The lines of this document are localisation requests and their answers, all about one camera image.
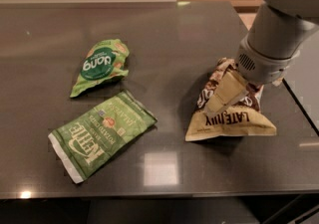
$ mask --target chip bag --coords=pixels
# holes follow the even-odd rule
[[[110,83],[128,75],[124,70],[128,47],[121,40],[104,40],[97,43],[88,53],[70,98],[101,83]]]
[[[275,125],[260,112],[263,86],[247,85],[248,94],[238,103],[215,117],[204,112],[205,104],[213,96],[219,82],[226,73],[236,70],[233,59],[220,59],[215,70],[201,91],[197,107],[192,115],[185,140],[195,141],[221,135],[275,135]]]
[[[150,111],[123,91],[53,130],[49,139],[73,181],[80,183],[156,122]]]

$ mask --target green packet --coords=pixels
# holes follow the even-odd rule
[[[157,119],[128,91],[122,91],[49,134],[75,183],[89,178],[120,148]]]
[[[97,43],[88,53],[70,98],[101,83],[115,82],[127,76],[124,70],[128,47],[120,39],[104,40]]]

